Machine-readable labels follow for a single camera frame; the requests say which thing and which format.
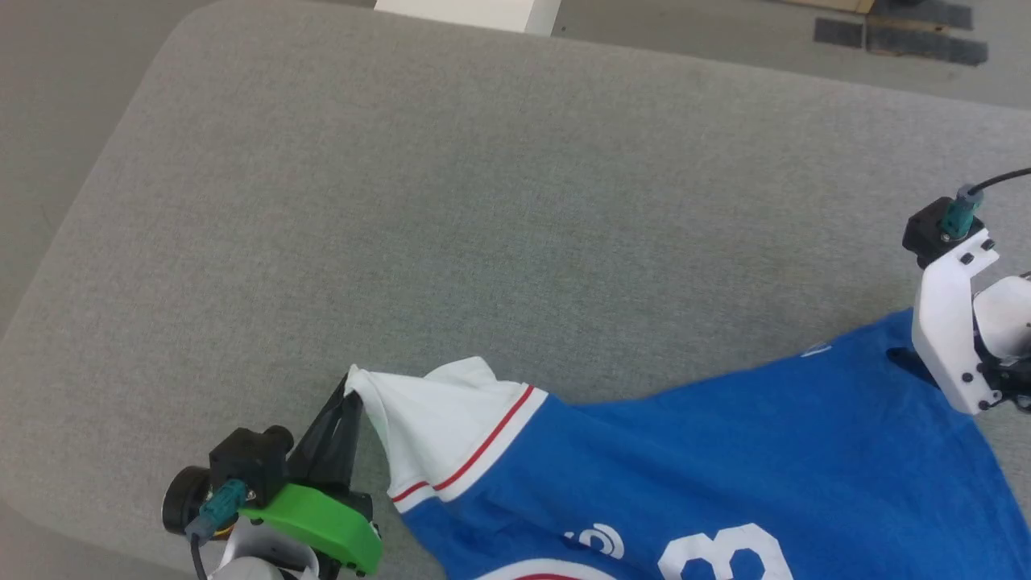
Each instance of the gray table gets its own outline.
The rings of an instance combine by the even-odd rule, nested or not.
[[[189,570],[158,520],[171,477],[237,425],[300,433],[352,363],[480,354],[592,402],[796,353],[907,307],[905,217],[1029,148],[1025,111],[339,6],[204,8],[0,344],[0,497],[25,518],[0,527],[55,546],[0,550],[64,567],[43,578]],[[990,193],[996,273],[1027,269],[1027,186]],[[982,424],[1027,513],[1031,422]],[[363,438],[381,576],[438,575]]]

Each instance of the jersey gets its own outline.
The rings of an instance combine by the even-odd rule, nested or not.
[[[1031,578],[977,428],[886,356],[910,325],[638,401],[566,405],[478,359],[347,388],[451,578]]]

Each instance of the printed logo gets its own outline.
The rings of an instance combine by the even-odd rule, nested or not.
[[[572,532],[566,532],[564,536],[572,540],[574,535]],[[588,548],[597,549],[606,556],[612,556],[616,559],[622,558],[625,552],[623,538],[620,538],[620,534],[610,525],[603,523],[596,523],[594,524],[594,528],[580,532],[576,541]]]

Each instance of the teal connector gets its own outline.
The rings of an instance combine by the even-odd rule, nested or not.
[[[973,225],[973,213],[980,207],[980,202],[985,200],[985,192],[980,189],[971,190],[973,185],[963,185],[956,199],[949,204],[945,209],[945,216],[941,219],[941,231],[949,234],[953,239],[963,239],[970,233],[970,226]]]
[[[203,546],[214,533],[236,515],[247,502],[247,486],[238,479],[231,479],[217,489],[211,498],[200,507],[197,517],[186,527],[187,539],[197,537]]]

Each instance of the black cable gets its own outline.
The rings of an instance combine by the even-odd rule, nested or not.
[[[977,193],[978,191],[980,191],[980,190],[983,190],[983,189],[985,189],[987,186],[992,186],[995,183],[1001,183],[1002,181],[1008,181],[1009,179],[1012,179],[1013,177],[1023,177],[1024,175],[1031,175],[1031,167],[1028,167],[1027,169],[1018,169],[1016,171],[1010,171],[1008,173],[1003,173],[1001,175],[996,175],[996,176],[992,177],[991,179],[982,181],[982,182],[973,185],[972,187],[970,187],[967,191],[967,195],[972,196],[973,194]]]
[[[200,538],[190,537],[190,555],[194,558],[194,570],[197,572],[197,580],[207,580],[204,572],[204,562],[200,560]]]

